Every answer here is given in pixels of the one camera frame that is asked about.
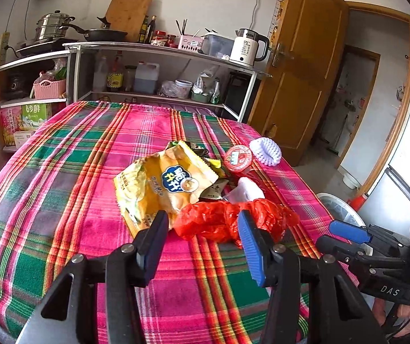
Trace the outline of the person's right hand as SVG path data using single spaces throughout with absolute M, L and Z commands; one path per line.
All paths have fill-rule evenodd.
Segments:
M 379 325 L 382 326 L 388 316 L 388 313 L 386 312 L 386 301 L 380 298 L 375 298 L 372 312 Z M 410 334 L 410 305 L 400 305 L 396 316 L 398 319 L 402 320 L 402 324 L 392 336 L 393 339 L 401 338 Z

